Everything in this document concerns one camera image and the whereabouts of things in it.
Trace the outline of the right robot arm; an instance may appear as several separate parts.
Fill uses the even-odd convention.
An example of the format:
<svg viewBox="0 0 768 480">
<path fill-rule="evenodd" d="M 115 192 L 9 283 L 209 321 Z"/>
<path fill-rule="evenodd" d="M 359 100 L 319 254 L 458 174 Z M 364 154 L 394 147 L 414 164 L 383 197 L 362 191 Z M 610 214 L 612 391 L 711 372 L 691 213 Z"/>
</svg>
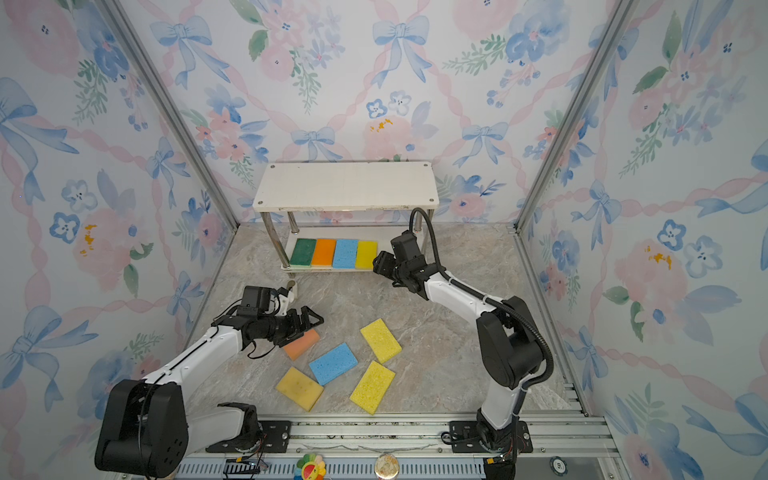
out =
<svg viewBox="0 0 768 480">
<path fill-rule="evenodd" d="M 373 260 L 375 273 L 475 325 L 482 364 L 491 378 L 477 413 L 475 440 L 490 452 L 511 450 L 528 391 L 554 372 L 553 353 L 530 309 L 517 296 L 503 300 L 469 286 L 438 259 L 428 262 L 409 230 L 391 247 Z"/>
</svg>

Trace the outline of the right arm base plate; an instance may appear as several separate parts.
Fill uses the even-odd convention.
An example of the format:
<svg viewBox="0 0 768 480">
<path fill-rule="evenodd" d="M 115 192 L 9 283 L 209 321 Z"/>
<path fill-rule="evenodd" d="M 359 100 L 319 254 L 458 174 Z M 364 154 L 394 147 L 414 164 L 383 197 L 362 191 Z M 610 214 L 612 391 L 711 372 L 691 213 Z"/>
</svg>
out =
<svg viewBox="0 0 768 480">
<path fill-rule="evenodd" d="M 514 420 L 501 430 L 493 429 L 484 421 L 451 421 L 440 439 L 453 453 L 517 455 L 533 452 L 528 425 L 522 420 Z"/>
</svg>

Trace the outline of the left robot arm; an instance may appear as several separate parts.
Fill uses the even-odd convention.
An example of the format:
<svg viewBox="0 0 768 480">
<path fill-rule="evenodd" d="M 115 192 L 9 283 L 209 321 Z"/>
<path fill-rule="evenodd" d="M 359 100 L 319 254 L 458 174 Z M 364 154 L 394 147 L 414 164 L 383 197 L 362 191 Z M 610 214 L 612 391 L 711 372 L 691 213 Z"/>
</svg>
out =
<svg viewBox="0 0 768 480">
<path fill-rule="evenodd" d="M 159 479 L 201 449 L 248 456 L 269 434 L 256 406 L 223 402 L 204 415 L 187 411 L 191 396 L 222 365 L 265 340 L 282 348 L 323 324 L 307 306 L 294 308 L 296 286 L 245 287 L 203 336 L 166 365 L 110 391 L 94 454 L 100 471 Z"/>
</svg>

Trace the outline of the green scrub sponge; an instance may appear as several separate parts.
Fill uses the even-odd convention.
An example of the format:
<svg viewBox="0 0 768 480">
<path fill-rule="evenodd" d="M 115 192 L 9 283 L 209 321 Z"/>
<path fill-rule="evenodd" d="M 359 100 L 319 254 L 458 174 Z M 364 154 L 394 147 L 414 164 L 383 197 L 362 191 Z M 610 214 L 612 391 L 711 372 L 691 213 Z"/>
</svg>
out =
<svg viewBox="0 0 768 480">
<path fill-rule="evenodd" d="M 293 267 L 310 267 L 314 257 L 316 243 L 316 239 L 297 239 L 291 254 L 290 265 Z"/>
</svg>

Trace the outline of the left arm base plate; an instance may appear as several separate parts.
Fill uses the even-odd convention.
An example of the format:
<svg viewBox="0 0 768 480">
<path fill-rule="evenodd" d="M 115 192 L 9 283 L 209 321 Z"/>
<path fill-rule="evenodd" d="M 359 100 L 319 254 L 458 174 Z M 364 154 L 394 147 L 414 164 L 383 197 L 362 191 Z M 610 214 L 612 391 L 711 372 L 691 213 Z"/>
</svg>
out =
<svg viewBox="0 0 768 480">
<path fill-rule="evenodd" d="M 258 421 L 244 433 L 231 440 L 223 440 L 205 448 L 206 453 L 252 454 L 286 453 L 292 423 L 287 420 Z"/>
</svg>

